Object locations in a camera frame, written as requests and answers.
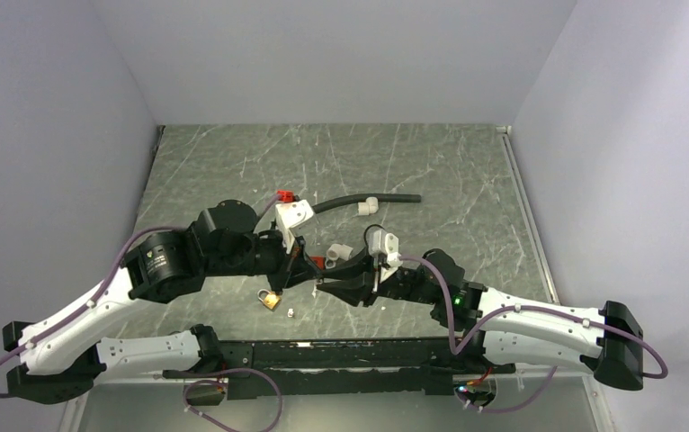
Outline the white pipe elbow near wrench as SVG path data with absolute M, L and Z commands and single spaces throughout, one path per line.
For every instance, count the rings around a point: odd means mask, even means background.
M 353 248 L 345 245 L 335 243 L 332 244 L 326 251 L 325 254 L 325 267 L 332 268 L 340 260 L 347 261 L 351 258 L 353 253 Z

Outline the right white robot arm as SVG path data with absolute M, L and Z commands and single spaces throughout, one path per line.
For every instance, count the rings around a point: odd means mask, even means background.
M 325 271 L 318 290 L 352 306 L 379 298 L 431 305 L 431 318 L 448 329 L 452 353 L 471 374 L 490 365 L 549 365 L 592 374 L 615 389 L 642 389 L 643 330 L 625 304 L 577 308 L 517 297 L 466 280 L 439 248 L 415 264 L 380 265 L 363 250 Z

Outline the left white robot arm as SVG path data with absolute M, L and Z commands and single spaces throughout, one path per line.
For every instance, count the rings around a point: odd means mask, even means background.
M 226 200 L 186 228 L 142 230 L 95 288 L 42 321 L 5 327 L 4 346 L 19 358 L 6 376 L 8 395 L 48 405 L 72 400 L 104 379 L 156 371 L 208 378 L 226 369 L 230 357 L 206 325 L 165 337 L 110 333 L 136 314 L 197 293 L 210 277 L 263 275 L 280 293 L 318 276 L 293 232 L 313 217 L 312 207 L 292 200 L 276 204 L 274 213 L 273 227 L 260 232 L 251 206 Z

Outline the black cable padlock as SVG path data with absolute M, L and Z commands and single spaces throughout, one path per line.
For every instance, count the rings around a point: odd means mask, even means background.
M 383 249 L 384 237 L 387 231 L 380 224 L 369 225 L 363 233 L 363 241 L 369 253 L 379 252 Z

